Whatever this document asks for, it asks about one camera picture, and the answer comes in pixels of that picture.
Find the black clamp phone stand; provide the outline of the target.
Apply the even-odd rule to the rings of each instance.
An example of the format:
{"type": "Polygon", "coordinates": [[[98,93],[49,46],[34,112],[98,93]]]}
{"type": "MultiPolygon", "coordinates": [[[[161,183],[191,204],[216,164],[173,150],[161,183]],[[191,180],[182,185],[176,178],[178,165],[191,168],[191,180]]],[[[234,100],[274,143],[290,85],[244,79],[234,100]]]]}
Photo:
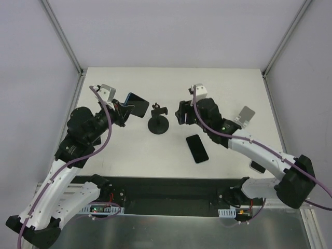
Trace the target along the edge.
{"type": "Polygon", "coordinates": [[[168,131],[169,121],[166,118],[168,114],[167,107],[160,107],[156,102],[152,105],[151,118],[148,121],[148,129],[151,133],[155,135],[161,135],[168,131]]]}

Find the blue-edged black phone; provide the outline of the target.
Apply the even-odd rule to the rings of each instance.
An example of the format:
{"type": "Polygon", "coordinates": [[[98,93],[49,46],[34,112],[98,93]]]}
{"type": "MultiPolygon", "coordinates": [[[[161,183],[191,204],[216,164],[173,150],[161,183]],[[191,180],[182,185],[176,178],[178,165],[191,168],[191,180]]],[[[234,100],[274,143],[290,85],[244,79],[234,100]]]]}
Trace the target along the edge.
{"type": "Polygon", "coordinates": [[[134,106],[131,115],[139,118],[143,118],[149,108],[149,102],[147,100],[132,92],[128,93],[124,104],[126,106],[134,106]]]}

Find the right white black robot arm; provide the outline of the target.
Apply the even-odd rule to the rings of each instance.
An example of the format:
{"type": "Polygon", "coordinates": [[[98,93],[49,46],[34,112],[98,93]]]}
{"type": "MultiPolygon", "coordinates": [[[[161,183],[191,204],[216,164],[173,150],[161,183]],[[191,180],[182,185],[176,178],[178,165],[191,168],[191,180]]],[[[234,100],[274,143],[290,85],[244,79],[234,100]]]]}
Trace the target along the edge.
{"type": "Polygon", "coordinates": [[[310,158],[295,157],[263,145],[238,124],[223,118],[212,98],[201,99],[195,105],[180,101],[175,116],[180,125],[196,124],[214,143],[250,158],[254,170],[273,175],[242,178],[233,192],[238,204],[244,205],[254,198],[279,198],[290,208],[298,209],[316,185],[310,158]]]}

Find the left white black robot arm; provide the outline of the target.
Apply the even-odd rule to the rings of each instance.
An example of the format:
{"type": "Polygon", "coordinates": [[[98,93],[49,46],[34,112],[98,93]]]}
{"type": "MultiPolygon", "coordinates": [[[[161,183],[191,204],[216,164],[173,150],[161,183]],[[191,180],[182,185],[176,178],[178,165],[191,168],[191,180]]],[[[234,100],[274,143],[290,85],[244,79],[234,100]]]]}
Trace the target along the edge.
{"type": "Polygon", "coordinates": [[[96,114],[87,107],[71,112],[67,135],[59,145],[48,176],[27,208],[7,219],[6,226],[18,234],[18,248],[23,239],[37,248],[50,248],[64,226],[86,205],[94,201],[111,205],[110,182],[97,174],[89,177],[70,199],[59,201],[87,160],[106,147],[112,125],[124,127],[134,110],[133,105],[117,100],[109,104],[99,101],[99,105],[101,109],[96,114]]]}

